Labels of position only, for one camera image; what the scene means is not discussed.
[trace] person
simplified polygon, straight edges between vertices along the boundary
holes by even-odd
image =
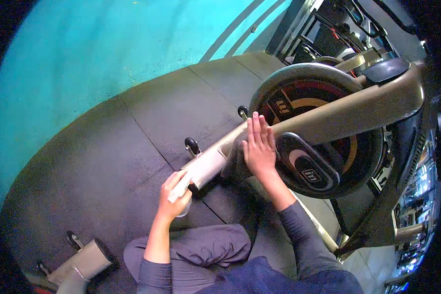
[[[362,293],[356,277],[344,270],[326,248],[312,220],[278,175],[273,131],[263,115],[247,120],[242,141],[245,162],[278,211],[291,240],[297,278],[273,270],[266,257],[248,258],[250,239],[238,224],[169,232],[171,221],[188,203],[191,192],[175,203],[167,197],[185,171],[162,185],[159,210],[147,237],[130,242],[124,261],[138,282],[137,293]],[[229,267],[216,274],[213,266]]]

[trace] navy shirt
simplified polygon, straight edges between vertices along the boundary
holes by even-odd
[[[259,256],[218,274],[214,284],[197,293],[363,293],[356,277],[344,270],[326,248],[299,202],[279,213],[296,257],[297,279],[272,269]],[[137,293],[171,293],[171,264],[142,259]]]

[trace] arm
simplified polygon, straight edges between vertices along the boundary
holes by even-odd
[[[247,126],[248,142],[242,141],[245,162],[279,212],[293,244],[298,278],[324,270],[340,270],[341,265],[323,243],[312,220],[276,171],[275,139],[264,116],[254,112],[253,118],[247,120]]]
[[[175,203],[168,201],[168,195],[178,184],[186,171],[172,173],[160,190],[159,209],[148,236],[144,258],[139,271],[137,293],[171,293],[172,267],[170,264],[171,222],[179,215],[191,198],[191,191],[178,198]]]

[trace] logo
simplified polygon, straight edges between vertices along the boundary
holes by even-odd
[[[279,109],[280,114],[290,113],[289,109],[287,108],[286,103],[283,100],[276,101],[276,106]]]
[[[322,179],[313,169],[306,169],[300,172],[304,178],[310,183],[320,182]]]

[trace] caster wheel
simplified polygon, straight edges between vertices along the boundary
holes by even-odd
[[[242,119],[245,119],[248,116],[248,107],[245,105],[239,106],[237,108],[237,113]]]
[[[75,251],[82,249],[82,242],[80,242],[78,236],[74,232],[67,231],[65,233],[65,239]]]
[[[44,265],[44,263],[41,260],[38,260],[36,262],[36,268],[44,273],[46,276],[49,276],[51,274],[51,271]]]
[[[201,153],[199,150],[199,146],[197,145],[197,142],[193,138],[186,138],[185,139],[185,145],[191,149],[191,152],[193,152],[193,155],[198,155]]]

